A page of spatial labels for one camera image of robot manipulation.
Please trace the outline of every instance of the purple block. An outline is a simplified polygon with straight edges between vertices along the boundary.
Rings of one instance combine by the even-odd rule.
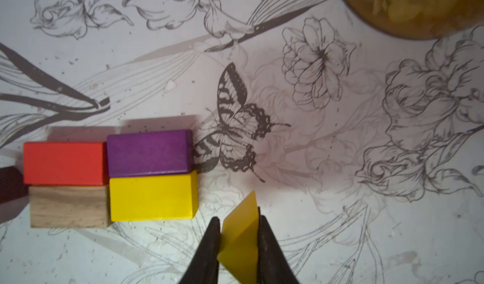
[[[185,174],[193,169],[191,130],[107,136],[109,177]]]

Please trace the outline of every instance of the yellow block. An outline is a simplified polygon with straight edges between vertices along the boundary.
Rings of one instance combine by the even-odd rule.
[[[197,172],[111,178],[112,221],[191,219],[198,210]]]
[[[257,282],[259,213],[252,191],[224,220],[217,260],[242,284]]]

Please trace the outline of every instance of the wooden block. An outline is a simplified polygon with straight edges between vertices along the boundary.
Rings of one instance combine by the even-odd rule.
[[[191,130],[107,137],[111,178],[187,174],[193,169]]]
[[[197,172],[111,178],[112,221],[191,219],[198,210]]]
[[[108,184],[106,144],[25,143],[24,182],[39,185]]]
[[[0,168],[0,204],[28,195],[22,173],[15,166]]]
[[[259,212],[252,191],[224,220],[217,260],[242,284],[257,282]]]
[[[109,186],[30,186],[31,227],[106,228]]]

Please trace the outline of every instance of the red block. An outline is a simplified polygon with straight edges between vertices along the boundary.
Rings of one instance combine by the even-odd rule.
[[[24,183],[108,184],[106,143],[24,143]]]

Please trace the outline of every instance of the dark object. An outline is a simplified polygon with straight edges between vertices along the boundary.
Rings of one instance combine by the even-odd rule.
[[[179,284],[216,284],[218,281],[219,263],[217,254],[219,246],[220,220],[217,217],[213,217]],[[260,214],[260,210],[257,246],[259,250],[257,283],[299,284],[275,239],[267,218]]]
[[[0,204],[28,195],[24,177],[14,166],[0,168]]]
[[[28,186],[14,166],[0,168],[0,223],[18,216],[28,204]]]
[[[198,245],[197,251],[179,284],[217,284],[217,254],[219,247],[220,220],[217,217],[213,217],[210,220],[209,226],[200,241],[200,245]]]
[[[298,284],[265,216],[259,213],[257,283]]]

